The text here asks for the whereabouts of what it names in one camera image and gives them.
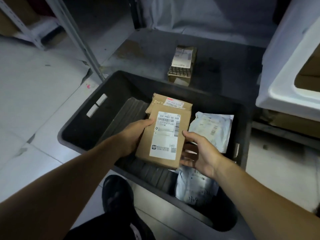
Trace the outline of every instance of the person's right hand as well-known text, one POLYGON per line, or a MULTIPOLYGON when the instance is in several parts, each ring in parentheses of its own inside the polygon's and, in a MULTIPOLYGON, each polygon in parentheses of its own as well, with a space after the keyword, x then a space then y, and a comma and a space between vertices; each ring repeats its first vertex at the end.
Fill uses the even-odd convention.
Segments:
POLYGON ((198 146, 184 144, 180 163, 195 168, 203 175, 214 179, 216 165, 223 158, 223 155, 205 137, 185 130, 182 133, 186 137, 186 141, 195 142, 198 146))

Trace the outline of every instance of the small cardboard box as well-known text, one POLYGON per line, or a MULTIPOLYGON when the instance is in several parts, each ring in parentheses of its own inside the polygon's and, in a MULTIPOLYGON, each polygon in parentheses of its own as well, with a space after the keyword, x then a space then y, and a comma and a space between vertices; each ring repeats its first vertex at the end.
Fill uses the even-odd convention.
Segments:
POLYGON ((169 169, 177 169, 184 144, 183 130, 188 130, 191 111, 154 104, 148 126, 141 137, 136 157, 169 169))
POLYGON ((146 113, 148 115, 150 115, 152 108, 155 104, 163 104, 166 106, 180 108, 180 109, 186 109, 189 111, 191 111, 191 107, 192 107, 192 104, 190 104, 190 103, 154 93, 153 97, 152 97, 152 102, 149 105, 149 107, 146 109, 146 113))
POLYGON ((174 83, 178 78, 178 84, 189 86, 196 57, 196 47, 178 45, 168 71, 168 80, 174 83))

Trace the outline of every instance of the black rubber mat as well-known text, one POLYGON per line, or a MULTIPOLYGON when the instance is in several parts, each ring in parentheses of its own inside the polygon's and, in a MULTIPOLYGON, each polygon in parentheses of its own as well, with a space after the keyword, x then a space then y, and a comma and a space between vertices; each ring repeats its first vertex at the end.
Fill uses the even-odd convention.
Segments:
MULTIPOLYGON (((97 144, 106 138, 122 131, 132 122, 144 119, 148 104, 144 101, 129 98, 118 114, 107 127, 97 144)), ((168 169, 144 162, 135 158, 134 153, 128 157, 120 158, 116 164, 119 168, 133 174, 157 189, 174 196, 174 189, 178 174, 168 169)))

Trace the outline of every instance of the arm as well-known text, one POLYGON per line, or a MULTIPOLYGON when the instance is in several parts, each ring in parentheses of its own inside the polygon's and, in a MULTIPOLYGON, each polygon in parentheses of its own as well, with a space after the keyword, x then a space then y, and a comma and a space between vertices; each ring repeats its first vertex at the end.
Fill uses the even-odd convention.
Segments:
POLYGON ((152 120, 131 123, 95 148, 0 204, 0 239, 62 239, 118 158, 130 154, 152 120))
POLYGON ((258 240, 320 239, 320 219, 312 213, 263 186, 230 159, 224 157, 205 138, 194 132, 183 132, 187 145, 181 164, 194 167, 218 182, 236 205, 258 240))

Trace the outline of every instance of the person's left hand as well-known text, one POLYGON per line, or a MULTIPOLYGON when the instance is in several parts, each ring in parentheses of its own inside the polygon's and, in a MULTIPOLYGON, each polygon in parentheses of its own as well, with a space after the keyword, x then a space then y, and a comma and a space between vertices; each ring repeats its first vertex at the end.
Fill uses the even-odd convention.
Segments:
POLYGON ((149 125, 154 123, 154 119, 138 120, 130 123, 118 136, 121 141, 121 157, 127 156, 136 149, 139 138, 149 125))

